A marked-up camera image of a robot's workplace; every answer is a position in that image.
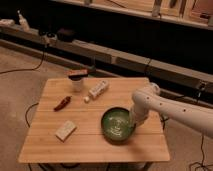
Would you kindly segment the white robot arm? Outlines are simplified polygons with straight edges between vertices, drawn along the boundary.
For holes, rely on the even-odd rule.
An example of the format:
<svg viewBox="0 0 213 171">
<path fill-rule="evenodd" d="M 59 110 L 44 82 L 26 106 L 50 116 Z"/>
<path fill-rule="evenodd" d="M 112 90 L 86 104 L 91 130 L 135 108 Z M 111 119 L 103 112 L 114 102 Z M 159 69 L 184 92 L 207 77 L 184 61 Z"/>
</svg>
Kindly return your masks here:
<svg viewBox="0 0 213 171">
<path fill-rule="evenodd" d="M 213 138 L 213 109 L 163 98 L 155 83 L 135 90 L 132 100 L 129 113 L 132 125 L 142 125 L 149 111 L 154 110 Z"/>
</svg>

